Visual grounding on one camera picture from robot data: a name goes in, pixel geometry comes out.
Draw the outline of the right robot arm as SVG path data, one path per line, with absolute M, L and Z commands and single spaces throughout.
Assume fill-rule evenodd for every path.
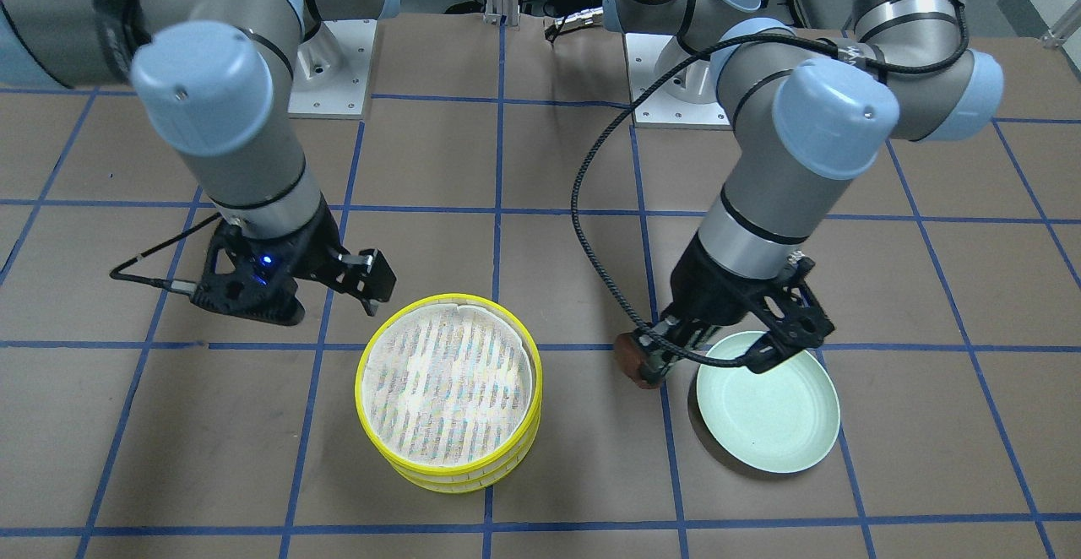
M 375 314 L 395 275 L 349 252 L 286 116 L 324 18 L 390 18 L 400 0 L 3 0 L 3 84 L 135 90 L 155 131 L 215 207 L 199 279 L 114 280 L 184 295 L 206 312 L 301 323 L 308 280 Z

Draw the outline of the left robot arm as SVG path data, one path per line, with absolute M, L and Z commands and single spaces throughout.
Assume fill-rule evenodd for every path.
M 853 0 L 852 37 L 808 40 L 762 0 L 603 0 L 617 34 L 668 35 L 648 94 L 696 63 L 740 145 L 671 272 L 656 322 L 632 312 L 622 371 L 655 388 L 680 359 L 763 373 L 835 331 L 801 247 L 888 139 L 958 141 L 997 112 L 1002 69 L 970 48 L 966 0 Z

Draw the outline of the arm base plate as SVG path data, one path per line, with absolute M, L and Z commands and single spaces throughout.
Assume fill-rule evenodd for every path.
M 294 119 L 363 119 L 376 30 L 377 19 L 321 24 L 301 44 L 286 112 Z
M 630 97 L 638 99 L 649 86 L 688 52 L 673 35 L 625 34 L 625 52 Z M 733 114 L 718 102 L 717 77 L 709 59 L 698 59 L 664 82 L 645 102 L 633 109 L 638 128 L 732 129 Z

